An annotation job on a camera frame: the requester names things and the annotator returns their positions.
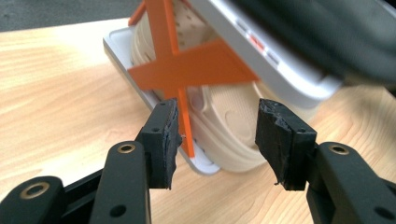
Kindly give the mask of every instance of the wooden table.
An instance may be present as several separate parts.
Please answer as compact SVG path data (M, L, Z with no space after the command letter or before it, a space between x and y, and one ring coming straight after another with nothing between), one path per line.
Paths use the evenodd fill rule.
M105 54L102 36L127 20L0 34L0 200L38 175L68 185L133 140L149 110ZM318 142L356 148L396 182L396 101L382 88L344 88L310 123ZM274 186L268 164L196 174L180 155L173 189L152 190L153 223L310 223L305 192Z

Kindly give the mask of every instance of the orange plastic stand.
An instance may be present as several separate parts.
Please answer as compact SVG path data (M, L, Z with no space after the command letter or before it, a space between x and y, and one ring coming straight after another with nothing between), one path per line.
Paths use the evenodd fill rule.
M179 51L172 0L144 0L129 19L135 25L148 13L156 60L128 69L142 91L162 90L176 97L182 148L194 157L186 88L259 80L222 39Z

